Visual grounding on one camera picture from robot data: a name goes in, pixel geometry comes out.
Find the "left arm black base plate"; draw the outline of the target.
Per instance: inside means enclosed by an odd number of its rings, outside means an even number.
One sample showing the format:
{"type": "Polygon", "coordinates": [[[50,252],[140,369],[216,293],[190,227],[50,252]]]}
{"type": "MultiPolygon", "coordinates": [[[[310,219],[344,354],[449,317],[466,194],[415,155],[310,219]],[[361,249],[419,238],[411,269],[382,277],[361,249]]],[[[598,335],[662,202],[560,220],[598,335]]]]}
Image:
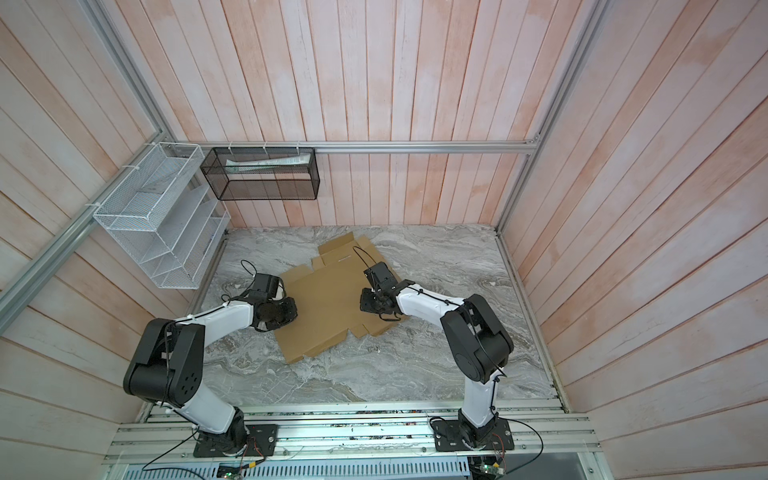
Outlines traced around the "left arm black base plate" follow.
{"type": "Polygon", "coordinates": [[[277,424],[246,423],[234,425],[222,434],[201,432],[193,457],[272,456],[278,438],[278,428],[277,424]]]}

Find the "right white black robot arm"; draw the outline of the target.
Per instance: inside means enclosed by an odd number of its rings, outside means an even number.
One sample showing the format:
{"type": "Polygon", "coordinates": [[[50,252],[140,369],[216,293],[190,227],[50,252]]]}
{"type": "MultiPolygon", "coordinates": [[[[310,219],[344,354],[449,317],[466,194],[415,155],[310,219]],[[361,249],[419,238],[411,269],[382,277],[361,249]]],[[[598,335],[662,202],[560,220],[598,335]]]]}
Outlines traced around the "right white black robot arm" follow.
{"type": "Polygon", "coordinates": [[[449,297],[403,281],[392,288],[363,289],[360,309],[385,321],[408,316],[440,327],[455,364],[465,376],[460,426],[477,439],[494,428],[495,382],[505,374],[514,344],[483,296],[449,297]]]}

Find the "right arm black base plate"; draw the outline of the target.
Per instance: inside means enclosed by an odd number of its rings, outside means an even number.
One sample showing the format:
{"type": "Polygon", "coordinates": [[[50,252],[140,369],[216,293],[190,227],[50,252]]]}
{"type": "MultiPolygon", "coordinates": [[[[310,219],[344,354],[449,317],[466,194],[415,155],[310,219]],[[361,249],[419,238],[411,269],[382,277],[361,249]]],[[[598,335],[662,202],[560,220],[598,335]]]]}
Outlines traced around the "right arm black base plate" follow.
{"type": "Polygon", "coordinates": [[[430,417],[428,424],[438,452],[493,450],[505,453],[515,449],[509,423],[501,418],[493,418],[483,427],[475,427],[464,418],[430,417]]]}

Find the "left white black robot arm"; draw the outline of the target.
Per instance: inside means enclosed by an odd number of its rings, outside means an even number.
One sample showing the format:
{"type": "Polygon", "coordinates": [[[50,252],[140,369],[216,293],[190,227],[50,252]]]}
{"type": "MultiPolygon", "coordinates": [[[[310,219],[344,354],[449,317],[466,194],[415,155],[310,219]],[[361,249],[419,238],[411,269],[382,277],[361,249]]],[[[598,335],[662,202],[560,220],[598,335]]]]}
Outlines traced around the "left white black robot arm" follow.
{"type": "Polygon", "coordinates": [[[210,344],[239,330],[269,332],[298,317],[295,300],[284,297],[255,304],[236,298],[208,311],[150,321],[129,362],[124,391],[164,404],[211,435],[237,439],[247,434],[242,412],[205,385],[203,364],[210,344]]]}

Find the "brown cardboard box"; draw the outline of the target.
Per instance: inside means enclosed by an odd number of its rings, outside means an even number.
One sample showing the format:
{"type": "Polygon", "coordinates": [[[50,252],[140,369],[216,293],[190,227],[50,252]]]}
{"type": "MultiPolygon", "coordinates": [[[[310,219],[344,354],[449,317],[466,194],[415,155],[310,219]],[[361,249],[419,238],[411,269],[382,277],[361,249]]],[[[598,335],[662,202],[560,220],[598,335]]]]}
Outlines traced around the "brown cardboard box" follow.
{"type": "Polygon", "coordinates": [[[376,337],[396,325],[360,309],[361,292],[370,286],[364,270],[383,259],[367,237],[347,233],[321,245],[309,266],[281,275],[298,312],[293,322],[275,332],[288,364],[315,357],[348,334],[376,337]]]}

